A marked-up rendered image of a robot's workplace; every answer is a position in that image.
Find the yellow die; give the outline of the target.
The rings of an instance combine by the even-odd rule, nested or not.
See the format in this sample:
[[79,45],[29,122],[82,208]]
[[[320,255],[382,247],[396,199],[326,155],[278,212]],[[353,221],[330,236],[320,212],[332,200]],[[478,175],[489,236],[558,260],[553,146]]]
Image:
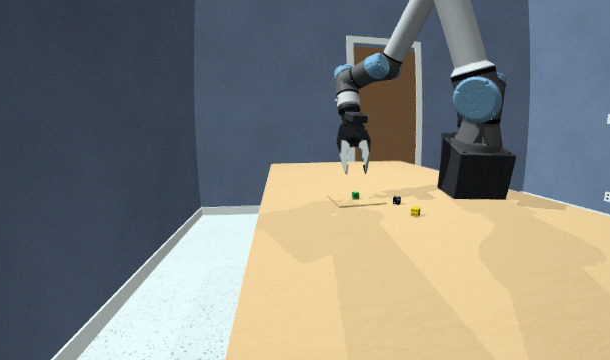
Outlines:
[[420,215],[420,211],[421,211],[421,208],[420,208],[420,207],[415,207],[415,206],[413,206],[413,207],[411,208],[411,213],[410,213],[410,216],[415,216],[415,217],[418,217],[418,216]]

